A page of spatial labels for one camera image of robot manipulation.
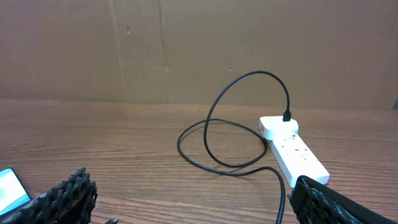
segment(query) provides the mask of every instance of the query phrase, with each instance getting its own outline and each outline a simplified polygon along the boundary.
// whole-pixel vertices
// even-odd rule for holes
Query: power outlet
[[[295,187],[297,178],[301,175],[321,184],[328,182],[330,174],[298,134],[292,138],[267,142],[291,187]]]

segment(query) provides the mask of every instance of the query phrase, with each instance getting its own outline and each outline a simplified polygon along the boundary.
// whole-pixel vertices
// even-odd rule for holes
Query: wooden table
[[[0,100],[0,169],[13,167],[33,196],[81,167],[98,184],[93,223],[274,223],[279,183],[269,172],[234,178],[196,168],[177,152],[178,135],[205,119],[208,105],[144,105]],[[214,117],[257,130],[260,116],[282,108],[218,106]],[[292,108],[300,135],[330,172],[328,186],[398,222],[398,111]],[[203,129],[183,140],[194,160],[213,162]],[[260,141],[227,124],[210,126],[210,148],[239,163]],[[258,163],[279,169],[269,151]],[[291,188],[285,183],[287,193]],[[287,203],[284,223],[298,223]]]

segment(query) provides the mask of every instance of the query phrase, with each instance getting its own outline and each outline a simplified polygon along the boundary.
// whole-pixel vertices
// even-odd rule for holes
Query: black cable
[[[240,79],[242,79],[242,78],[244,78],[244,77],[247,77],[247,76],[253,75],[253,74],[259,74],[259,73],[260,73],[260,74],[270,75],[272,78],[275,78],[275,79],[282,85],[282,88],[284,89],[284,91],[285,91],[285,93],[286,93],[286,100],[287,100],[287,106],[286,106],[286,111],[285,111],[285,113],[284,113],[284,115],[283,115],[283,121],[290,121],[291,113],[290,113],[290,110],[289,110],[289,108],[290,108],[289,93],[287,92],[287,89],[286,89],[284,83],[282,82],[282,80],[280,80],[280,79],[279,79],[278,77],[276,77],[274,74],[269,73],[269,72],[264,72],[264,71],[249,72],[249,73],[247,73],[247,74],[245,74],[245,75],[241,75],[241,76],[238,77],[237,79],[233,80],[227,87],[225,87],[225,89],[220,93],[220,95],[218,95],[216,101],[213,103],[213,106],[211,106],[211,108],[210,108],[210,110],[209,110],[209,113],[208,113],[208,115],[207,115],[207,119],[206,119],[206,120],[199,121],[199,122],[197,122],[197,123],[195,123],[195,124],[189,126],[185,131],[183,131],[183,132],[181,133],[181,135],[180,135],[180,136],[178,137],[178,139],[177,139],[177,149],[178,149],[178,151],[180,152],[181,156],[182,156],[184,159],[186,159],[188,162],[190,162],[191,164],[193,164],[193,165],[195,165],[195,166],[197,166],[197,167],[199,167],[199,168],[201,168],[201,169],[204,169],[204,170],[207,170],[207,171],[210,171],[210,172],[214,172],[214,173],[216,173],[216,174],[228,175],[228,176],[233,176],[233,177],[241,177],[241,176],[244,176],[244,175],[249,175],[249,174],[253,174],[253,173],[255,173],[255,172],[259,172],[259,171],[261,171],[261,170],[271,170],[271,171],[273,171],[273,173],[275,173],[276,176],[278,176],[279,184],[280,184],[280,203],[279,203],[278,216],[277,216],[277,219],[276,219],[276,224],[280,224],[280,223],[282,223],[282,217],[283,217],[283,215],[284,215],[285,198],[286,198],[285,194],[286,194],[286,193],[285,193],[285,184],[284,184],[284,180],[283,180],[282,176],[280,175],[280,173],[279,173],[277,170],[275,170],[275,169],[272,168],[272,167],[260,167],[260,168],[257,168],[257,169],[254,169],[254,170],[251,170],[251,171],[248,171],[248,172],[243,172],[243,173],[234,173],[234,172],[220,171],[220,170],[216,170],[216,169],[212,169],[212,168],[203,166],[203,165],[201,165],[201,164],[199,164],[199,163],[197,163],[197,162],[191,160],[188,156],[186,156],[186,155],[182,152],[181,147],[180,147],[181,139],[182,139],[182,137],[184,136],[184,134],[187,133],[187,131],[189,131],[190,129],[192,129],[193,127],[195,127],[196,125],[198,125],[198,124],[200,124],[200,123],[205,123],[205,129],[204,129],[204,131],[203,131],[203,142],[205,143],[206,151],[207,151],[207,153],[210,155],[210,157],[211,157],[212,159],[214,159],[216,162],[218,162],[219,164],[221,164],[221,165],[223,165],[223,166],[226,166],[226,167],[238,168],[238,167],[246,167],[246,166],[249,166],[249,165],[251,165],[251,164],[257,162],[259,159],[261,159],[261,158],[266,154],[266,152],[267,152],[267,141],[264,139],[264,137],[262,137],[262,136],[261,136],[260,134],[258,134],[257,132],[253,131],[251,128],[246,127],[246,126],[244,126],[244,125],[242,125],[242,124],[235,123],[235,122],[233,122],[233,121],[228,121],[228,120],[225,120],[225,119],[220,119],[220,118],[211,118],[211,114],[213,113],[213,110],[214,110],[214,108],[216,107],[217,103],[219,102],[219,100],[221,99],[221,97],[224,95],[224,93],[225,93],[232,85],[234,85],[237,81],[239,81]],[[264,152],[262,152],[262,153],[260,154],[260,156],[258,156],[257,158],[255,158],[255,159],[253,159],[253,160],[251,160],[251,161],[249,161],[249,162],[245,162],[244,164],[230,165],[230,164],[227,164],[227,163],[225,163],[225,162],[220,161],[219,159],[217,159],[217,158],[213,155],[213,153],[211,153],[211,151],[210,151],[210,149],[209,149],[209,147],[208,147],[208,145],[207,145],[207,129],[208,129],[208,125],[209,125],[209,122],[210,122],[210,121],[222,121],[222,122],[229,123],[229,124],[233,124],[233,125],[236,125],[236,126],[238,126],[238,127],[241,127],[241,128],[244,128],[244,129],[250,131],[251,133],[255,134],[258,138],[260,138],[260,140],[261,140],[262,143],[264,144]]]

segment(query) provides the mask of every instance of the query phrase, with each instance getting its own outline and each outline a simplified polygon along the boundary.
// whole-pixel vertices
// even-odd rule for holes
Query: phone
[[[31,200],[13,168],[0,171],[0,217]]]

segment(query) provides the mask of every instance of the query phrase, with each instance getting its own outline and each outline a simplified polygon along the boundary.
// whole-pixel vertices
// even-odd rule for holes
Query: cardboard backdrop
[[[275,73],[292,106],[392,108],[398,1],[2,0],[0,98],[212,103]],[[248,77],[225,104],[284,105]]]

